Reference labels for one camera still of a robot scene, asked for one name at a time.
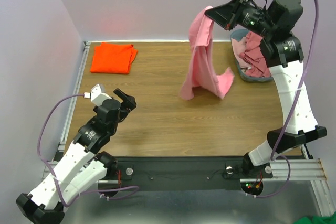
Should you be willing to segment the light pink t shirt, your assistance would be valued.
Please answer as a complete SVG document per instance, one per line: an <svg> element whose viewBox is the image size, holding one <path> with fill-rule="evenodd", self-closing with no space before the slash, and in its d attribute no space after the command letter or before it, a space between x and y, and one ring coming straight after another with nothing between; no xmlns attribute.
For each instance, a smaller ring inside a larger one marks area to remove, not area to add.
<svg viewBox="0 0 336 224"><path fill-rule="evenodd" d="M235 75L230 67L223 74L217 75L213 66L214 22L205 15L205 12L212 8L212 6L207 6L200 11L188 30L192 56L186 78L179 92L183 100L193 99L193 89L198 87L223 99L234 81Z"/></svg>

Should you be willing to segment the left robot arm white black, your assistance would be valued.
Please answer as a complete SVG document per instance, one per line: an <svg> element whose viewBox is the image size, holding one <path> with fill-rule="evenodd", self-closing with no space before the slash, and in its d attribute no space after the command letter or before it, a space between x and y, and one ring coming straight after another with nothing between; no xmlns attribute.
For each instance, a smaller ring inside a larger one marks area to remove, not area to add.
<svg viewBox="0 0 336 224"><path fill-rule="evenodd" d="M95 191L105 199L109 199L110 193L128 190L134 194L139 190L138 186L121 186L117 160L101 151L116 134L119 123L137 107L133 96L120 89L113 93L118 99L106 94L97 84L90 92L80 95L94 104L95 116L78 130L56 166L51 166L45 158L41 159L49 174L32 191L22 193L16 199L19 210L31 223L61 223L65 209L81 195L92 193L89 188L103 178L117 177L116 188Z"/></svg>

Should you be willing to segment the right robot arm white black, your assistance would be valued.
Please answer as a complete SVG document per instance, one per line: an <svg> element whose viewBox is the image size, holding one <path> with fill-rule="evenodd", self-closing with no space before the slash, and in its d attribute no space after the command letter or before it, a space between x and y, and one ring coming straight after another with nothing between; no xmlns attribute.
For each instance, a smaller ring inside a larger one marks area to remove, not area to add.
<svg viewBox="0 0 336 224"><path fill-rule="evenodd" d="M241 25L262 37L260 50L277 87L284 123L244 155L241 170L248 177L258 174L260 166L280 154L327 135L311 111L303 80L303 50L292 33L302 13L301 0L272 0L268 8L257 6L253 0L231 0L205 12L225 30Z"/></svg>

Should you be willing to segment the blue plastic laundry basket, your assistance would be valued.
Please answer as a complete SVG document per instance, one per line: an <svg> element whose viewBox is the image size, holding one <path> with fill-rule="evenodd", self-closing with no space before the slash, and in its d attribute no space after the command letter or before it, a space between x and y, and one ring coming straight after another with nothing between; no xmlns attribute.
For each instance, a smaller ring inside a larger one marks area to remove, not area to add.
<svg viewBox="0 0 336 224"><path fill-rule="evenodd" d="M261 53L261 37L247 29L232 32L232 49L240 77L246 82L271 82L273 78Z"/></svg>

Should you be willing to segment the pale pink garment in basket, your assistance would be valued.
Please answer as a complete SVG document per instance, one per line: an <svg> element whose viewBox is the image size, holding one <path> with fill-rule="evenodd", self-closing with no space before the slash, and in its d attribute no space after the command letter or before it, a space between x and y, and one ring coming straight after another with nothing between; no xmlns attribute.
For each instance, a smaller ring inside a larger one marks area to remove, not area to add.
<svg viewBox="0 0 336 224"><path fill-rule="evenodd" d="M246 69L249 68L250 64L240 57L240 55L244 53L246 49L246 37L244 36L240 41L232 38L231 42L232 42L233 53L234 53L234 56L239 66L241 68L246 68Z"/></svg>

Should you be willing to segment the folded orange t shirt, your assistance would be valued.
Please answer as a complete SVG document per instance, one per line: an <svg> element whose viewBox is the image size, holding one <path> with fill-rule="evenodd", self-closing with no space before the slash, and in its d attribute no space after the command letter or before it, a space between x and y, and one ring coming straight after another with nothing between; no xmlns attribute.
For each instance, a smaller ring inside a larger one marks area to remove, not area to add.
<svg viewBox="0 0 336 224"><path fill-rule="evenodd" d="M91 73L129 74L138 50L133 44L111 44L102 42L95 46Z"/></svg>

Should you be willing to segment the dusty rose t shirt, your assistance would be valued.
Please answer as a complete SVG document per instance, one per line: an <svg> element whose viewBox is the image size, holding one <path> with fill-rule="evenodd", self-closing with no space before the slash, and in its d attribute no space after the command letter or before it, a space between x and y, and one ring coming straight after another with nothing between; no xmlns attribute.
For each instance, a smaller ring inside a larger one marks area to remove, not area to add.
<svg viewBox="0 0 336 224"><path fill-rule="evenodd" d="M266 60L261 53L260 43L262 37L249 31L245 37L245 49L239 54L240 59L249 64L245 74L253 78L270 78L271 74Z"/></svg>

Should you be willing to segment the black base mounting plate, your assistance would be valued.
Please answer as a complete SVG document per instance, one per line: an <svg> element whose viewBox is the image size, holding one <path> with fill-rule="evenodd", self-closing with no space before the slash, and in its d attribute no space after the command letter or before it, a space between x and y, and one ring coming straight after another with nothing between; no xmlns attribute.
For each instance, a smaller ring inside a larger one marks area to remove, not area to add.
<svg viewBox="0 0 336 224"><path fill-rule="evenodd" d="M241 190L272 178L265 165L243 171L241 156L117 157L98 189L138 186L141 191Z"/></svg>

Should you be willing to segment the green cloth at corner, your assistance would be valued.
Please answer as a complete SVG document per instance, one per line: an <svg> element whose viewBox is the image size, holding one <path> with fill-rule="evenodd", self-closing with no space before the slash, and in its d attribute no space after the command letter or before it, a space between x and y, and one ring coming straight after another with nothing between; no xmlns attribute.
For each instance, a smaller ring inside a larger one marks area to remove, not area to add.
<svg viewBox="0 0 336 224"><path fill-rule="evenodd" d="M335 224L335 214L328 217L313 216L302 217L293 224Z"/></svg>

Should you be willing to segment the left aluminium frame rail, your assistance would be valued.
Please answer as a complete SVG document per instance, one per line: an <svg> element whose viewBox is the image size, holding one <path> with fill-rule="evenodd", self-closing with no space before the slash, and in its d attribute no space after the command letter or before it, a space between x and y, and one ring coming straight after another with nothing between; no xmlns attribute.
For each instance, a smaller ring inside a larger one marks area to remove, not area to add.
<svg viewBox="0 0 336 224"><path fill-rule="evenodd" d="M74 88L73 89L73 94L77 94L79 92L79 88L80 88L83 72L84 72L84 69L85 69L85 65L86 65L86 62L87 62L91 42L90 41L85 41L83 44L84 44L84 48L83 48L82 56L80 58L80 64L79 64L78 70L76 71L77 75L76 75L76 80L75 80L75 84L74 84L74 87L73 87ZM69 129L70 129L70 125L71 125L71 120L72 120L73 113L74 113L75 106L76 106L76 101L77 101L77 98L71 98L70 99L69 109L68 109L68 112L67 112L67 115L66 115L64 127L63 127L61 137L60 137L60 140L59 140L59 143L58 143L58 148L57 148L58 152L63 153L65 151L66 142L67 142Z"/></svg>

